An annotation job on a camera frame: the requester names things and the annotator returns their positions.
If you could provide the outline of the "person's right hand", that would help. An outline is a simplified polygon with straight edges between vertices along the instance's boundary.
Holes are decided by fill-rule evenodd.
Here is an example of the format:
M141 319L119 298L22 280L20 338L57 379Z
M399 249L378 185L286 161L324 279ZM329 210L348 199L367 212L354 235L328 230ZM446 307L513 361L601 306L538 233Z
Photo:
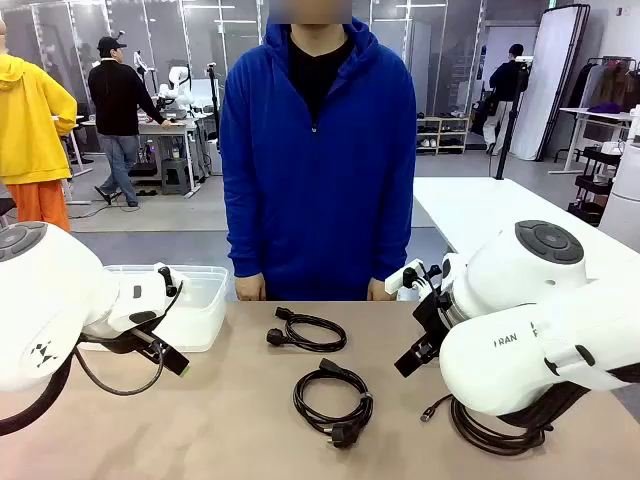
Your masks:
M267 293L263 274L236 277L235 292L240 301L265 301Z

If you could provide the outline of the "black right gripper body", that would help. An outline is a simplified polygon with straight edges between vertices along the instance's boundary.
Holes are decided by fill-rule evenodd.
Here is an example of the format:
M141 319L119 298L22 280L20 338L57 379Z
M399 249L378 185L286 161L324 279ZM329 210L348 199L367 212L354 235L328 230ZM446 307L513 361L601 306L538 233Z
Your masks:
M440 346L451 326L446 313L452 306L448 293L431 292L414 310L413 316L425 333L418 340L419 345Z

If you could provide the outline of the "person's left hand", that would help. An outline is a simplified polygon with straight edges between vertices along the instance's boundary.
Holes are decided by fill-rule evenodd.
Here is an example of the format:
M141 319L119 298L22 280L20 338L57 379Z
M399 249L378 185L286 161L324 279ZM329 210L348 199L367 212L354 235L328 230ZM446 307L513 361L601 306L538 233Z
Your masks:
M368 301L395 301L396 293L388 293L385 289L385 282L372 278L368 284Z

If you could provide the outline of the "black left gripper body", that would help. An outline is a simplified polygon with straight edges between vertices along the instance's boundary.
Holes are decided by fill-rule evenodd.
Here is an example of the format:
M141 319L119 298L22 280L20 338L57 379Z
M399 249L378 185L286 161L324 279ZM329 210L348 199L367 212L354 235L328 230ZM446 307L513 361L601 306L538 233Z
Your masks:
M164 350L165 342L153 333L153 327L155 327L154 323L139 325L110 339L81 333L79 342L99 344L113 353L130 353L133 351L153 353L156 350Z

